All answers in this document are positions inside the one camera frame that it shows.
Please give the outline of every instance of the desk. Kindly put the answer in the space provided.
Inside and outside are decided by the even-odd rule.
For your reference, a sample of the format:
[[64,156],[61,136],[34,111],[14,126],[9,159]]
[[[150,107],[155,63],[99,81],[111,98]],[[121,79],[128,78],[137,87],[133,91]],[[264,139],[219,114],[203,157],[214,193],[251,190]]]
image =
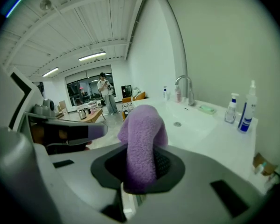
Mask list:
[[102,109],[99,108],[94,114],[87,114],[86,118],[81,119],[81,122],[87,122],[87,123],[95,123],[95,121],[98,119],[98,117],[102,115]]

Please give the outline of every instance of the hand sanitizer bottle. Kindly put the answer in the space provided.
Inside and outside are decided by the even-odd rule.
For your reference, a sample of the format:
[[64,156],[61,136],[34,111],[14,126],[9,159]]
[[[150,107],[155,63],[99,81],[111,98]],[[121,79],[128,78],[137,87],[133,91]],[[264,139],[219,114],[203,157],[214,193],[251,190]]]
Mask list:
[[167,92],[167,86],[164,86],[164,101],[167,101],[169,99],[169,96],[168,96],[168,92]]
[[235,121],[235,117],[237,114],[237,100],[236,96],[239,96],[239,94],[232,93],[232,100],[229,102],[229,106],[227,108],[227,111],[225,113],[225,121],[228,123],[233,124]]

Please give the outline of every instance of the kettle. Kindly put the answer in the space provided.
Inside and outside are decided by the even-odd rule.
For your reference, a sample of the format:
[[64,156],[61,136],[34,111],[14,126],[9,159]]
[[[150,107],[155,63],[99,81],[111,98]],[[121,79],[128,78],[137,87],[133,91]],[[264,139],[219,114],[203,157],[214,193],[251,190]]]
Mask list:
[[79,110],[79,117],[80,117],[80,119],[85,119],[86,118],[85,110]]

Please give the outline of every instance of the small bottle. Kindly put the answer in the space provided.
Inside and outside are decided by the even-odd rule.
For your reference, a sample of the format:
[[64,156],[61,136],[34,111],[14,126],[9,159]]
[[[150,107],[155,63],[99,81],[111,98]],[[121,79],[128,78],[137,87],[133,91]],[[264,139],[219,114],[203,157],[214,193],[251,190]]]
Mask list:
[[225,121],[227,123],[233,124],[235,121],[235,117],[237,114],[237,100],[236,96],[239,96],[239,94],[231,93],[232,100],[229,102],[229,106],[227,108],[227,111],[225,113]]
[[266,162],[264,162],[263,164],[259,164],[259,165],[255,168],[254,173],[255,173],[256,175],[261,174],[261,173],[263,172],[263,170],[265,169],[265,166],[266,166]]
[[238,130],[240,132],[245,133],[248,131],[249,126],[252,122],[253,115],[254,115],[256,102],[257,102],[257,97],[256,97],[255,81],[252,80],[249,94],[247,95],[247,101],[244,104],[244,110],[242,113],[242,117],[238,124]]
[[168,92],[167,92],[166,88],[167,88],[167,86],[164,86],[164,93],[163,93],[164,101],[167,101],[169,99]]
[[178,85],[175,87],[175,95],[176,95],[176,102],[180,103],[181,102],[181,90]]

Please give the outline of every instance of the person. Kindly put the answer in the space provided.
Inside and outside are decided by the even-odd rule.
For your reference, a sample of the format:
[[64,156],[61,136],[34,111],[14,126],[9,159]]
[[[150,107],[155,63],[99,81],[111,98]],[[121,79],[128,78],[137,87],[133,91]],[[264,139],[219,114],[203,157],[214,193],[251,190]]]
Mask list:
[[116,102],[113,97],[113,92],[111,91],[112,86],[109,83],[109,81],[106,80],[106,75],[103,72],[99,75],[99,82],[97,83],[97,88],[101,93],[104,101],[106,102],[108,113],[111,115],[117,113],[118,110]]

